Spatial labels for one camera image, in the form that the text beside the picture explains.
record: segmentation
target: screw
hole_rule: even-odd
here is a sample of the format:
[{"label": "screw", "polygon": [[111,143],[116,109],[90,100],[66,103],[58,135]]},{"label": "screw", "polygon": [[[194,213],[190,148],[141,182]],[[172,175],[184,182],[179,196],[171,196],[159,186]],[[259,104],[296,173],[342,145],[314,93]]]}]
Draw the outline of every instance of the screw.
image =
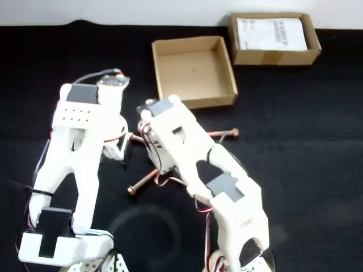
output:
[{"label": "screw", "polygon": [[239,136],[239,130],[235,127],[235,128],[232,128],[231,130],[208,132],[208,135],[211,137],[221,137],[222,135],[225,135],[225,136],[232,136],[233,138],[237,138]]},{"label": "screw", "polygon": [[147,174],[145,177],[140,179],[137,183],[134,185],[129,185],[127,188],[127,192],[129,192],[130,195],[135,195],[136,191],[143,186],[145,183],[147,183],[151,178],[153,178],[158,173],[157,169],[152,170],[149,174]]},{"label": "screw", "polygon": [[[232,136],[233,138],[238,138],[239,136],[239,130],[235,127],[235,128],[232,128],[231,130],[223,130],[223,131],[212,131],[212,132],[208,132],[208,135],[211,136],[211,137],[221,137],[222,135],[225,136]],[[140,142],[140,143],[143,143],[143,139],[139,136],[136,136],[135,134],[132,134],[130,136],[130,139],[131,140],[134,140],[136,142]]]},{"label": "screw", "polygon": [[136,142],[143,143],[143,139],[139,136],[136,136],[135,134],[131,134],[130,139],[135,140]]}]

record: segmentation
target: red wire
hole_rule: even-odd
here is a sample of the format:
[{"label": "red wire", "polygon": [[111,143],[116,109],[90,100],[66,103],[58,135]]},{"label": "red wire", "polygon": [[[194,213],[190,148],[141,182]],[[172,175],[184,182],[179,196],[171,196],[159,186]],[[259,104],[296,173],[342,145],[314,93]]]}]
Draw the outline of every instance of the red wire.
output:
[{"label": "red wire", "polygon": [[198,203],[197,203],[197,199],[194,198],[194,201],[195,201],[195,209],[198,211],[198,212],[201,212],[201,213],[209,213],[211,211],[213,211],[213,207],[209,206],[207,208],[198,208]]}]

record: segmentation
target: perforated metal plate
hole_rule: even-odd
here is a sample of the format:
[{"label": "perforated metal plate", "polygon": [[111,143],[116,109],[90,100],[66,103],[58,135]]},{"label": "perforated metal plate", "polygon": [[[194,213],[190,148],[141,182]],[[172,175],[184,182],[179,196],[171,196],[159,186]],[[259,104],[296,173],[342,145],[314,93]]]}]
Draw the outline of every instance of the perforated metal plate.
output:
[{"label": "perforated metal plate", "polygon": [[[114,272],[114,270],[113,270],[114,259],[115,259],[114,256],[112,258],[111,257],[108,258],[108,260],[102,266],[102,271]],[[121,254],[117,255],[117,259],[118,259],[117,264],[116,264],[117,268],[116,268],[115,272],[129,272]],[[102,259],[89,261],[89,262],[85,262],[85,263],[80,262],[75,265],[72,265],[68,269],[64,269],[64,270],[61,269],[59,272],[94,272],[96,270],[96,268],[98,267],[98,265],[101,263],[101,261],[102,261]]]},{"label": "perforated metal plate", "polygon": [[60,100],[54,113],[52,127],[92,129],[105,120],[101,105]]}]

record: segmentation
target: cardboard box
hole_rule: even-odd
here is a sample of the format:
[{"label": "cardboard box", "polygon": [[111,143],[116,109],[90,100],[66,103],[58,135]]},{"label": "cardboard box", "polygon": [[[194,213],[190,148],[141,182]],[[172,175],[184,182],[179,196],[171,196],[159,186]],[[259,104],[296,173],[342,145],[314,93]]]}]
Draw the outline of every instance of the cardboard box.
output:
[{"label": "cardboard box", "polygon": [[232,105],[238,94],[224,39],[153,42],[159,98],[178,95],[189,109]]},{"label": "cardboard box", "polygon": [[[308,50],[240,50],[237,30],[238,18],[299,18],[302,22]],[[231,15],[231,22],[229,25],[229,36],[231,39],[233,64],[235,65],[311,65],[322,51],[310,16],[308,14],[302,14],[297,12],[233,13]]]}]

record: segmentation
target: paper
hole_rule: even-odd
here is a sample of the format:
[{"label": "paper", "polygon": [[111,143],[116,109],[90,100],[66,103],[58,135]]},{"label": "paper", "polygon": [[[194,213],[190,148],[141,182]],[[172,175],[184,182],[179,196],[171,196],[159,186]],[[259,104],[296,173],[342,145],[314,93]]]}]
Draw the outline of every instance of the paper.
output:
[{"label": "paper", "polygon": [[237,19],[242,50],[307,50],[302,23],[297,18]]}]

